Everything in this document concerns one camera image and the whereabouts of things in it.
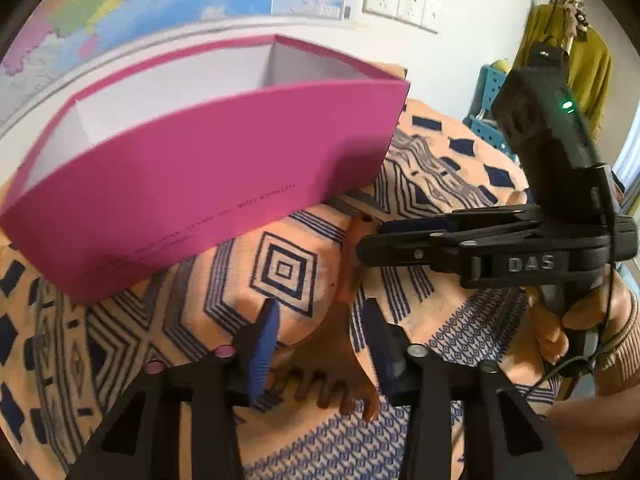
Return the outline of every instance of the human hand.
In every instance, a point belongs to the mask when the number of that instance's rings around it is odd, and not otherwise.
[[[604,272],[603,285],[574,303],[562,319],[545,308],[535,287],[527,286],[524,289],[531,307],[531,319],[536,340],[540,345],[540,353],[551,364],[556,364],[569,349],[565,328],[589,330],[604,321],[609,298],[609,267],[607,266]],[[613,296],[603,342],[607,342],[622,330],[630,313],[630,292],[618,272],[614,270]]]

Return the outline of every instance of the sleeve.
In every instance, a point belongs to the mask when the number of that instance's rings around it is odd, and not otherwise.
[[[631,295],[628,321],[608,343],[608,352],[601,357],[593,372],[596,392],[609,396],[640,384],[640,316],[638,298]]]

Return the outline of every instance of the das logo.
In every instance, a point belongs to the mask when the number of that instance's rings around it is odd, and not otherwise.
[[[517,258],[510,256],[509,272],[551,270],[554,268],[554,256],[552,254],[543,254],[538,260],[538,256],[529,256],[528,258]]]

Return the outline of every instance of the patterned bedspread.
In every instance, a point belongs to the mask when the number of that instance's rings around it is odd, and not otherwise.
[[[33,475],[62,480],[149,360],[199,359],[253,320],[265,296],[282,304],[282,343],[311,332],[331,302],[344,229],[357,211],[389,220],[521,203],[526,186],[519,168],[460,122],[409,100],[369,188],[229,240],[91,307],[72,303],[0,234],[0,427]],[[519,290],[463,290],[456,276],[415,266],[369,269],[364,277],[351,337],[372,378],[360,323],[369,296],[412,340],[447,360],[499,360],[521,389],[542,373]],[[543,412],[553,397],[547,385],[532,403]],[[265,394],[256,410],[238,409],[237,418],[249,479],[398,476],[404,408],[383,402],[367,425],[316,408],[313,393],[297,402],[287,389]],[[462,469],[461,419],[452,404],[454,478]]]

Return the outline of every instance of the finger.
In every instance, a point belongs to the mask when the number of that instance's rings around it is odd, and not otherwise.
[[[607,309],[607,286],[592,290],[562,316],[562,325],[571,330],[588,330],[604,321]]]
[[[367,397],[362,400],[364,400],[362,418],[365,422],[370,422],[378,416],[378,412],[380,410],[380,398],[376,395],[375,397]]]
[[[274,370],[273,383],[271,384],[271,389],[281,394],[284,391],[284,389],[287,387],[290,373],[291,373],[291,368],[289,366],[283,366],[281,368],[278,368],[277,370]]]
[[[273,359],[271,359],[271,368],[279,370],[280,368],[291,366],[291,360],[296,348],[297,346],[290,346],[277,349],[273,355]]]
[[[331,405],[332,398],[341,399],[346,389],[346,384],[343,381],[334,381],[332,378],[327,378],[318,395],[318,408],[326,410]]]
[[[306,396],[311,389],[311,386],[314,382],[314,375],[305,371],[302,375],[300,375],[300,384],[296,388],[296,393],[294,394],[294,398],[296,400],[305,400]]]
[[[534,306],[536,303],[540,303],[540,293],[535,286],[523,286],[522,290],[527,295],[527,304]]]
[[[569,350],[569,339],[564,332],[556,341],[540,342],[540,353],[542,357],[551,364],[556,364],[561,357],[564,357]]]
[[[541,303],[531,307],[531,319],[539,343],[557,341],[562,333],[560,318],[549,312]]]
[[[342,416],[349,416],[355,409],[355,399],[347,389],[342,394],[342,400],[340,401],[340,414]]]
[[[272,390],[273,389],[273,385],[275,384],[276,381],[276,370],[269,370],[269,373],[267,375],[267,380],[264,383],[264,389],[265,390]]]

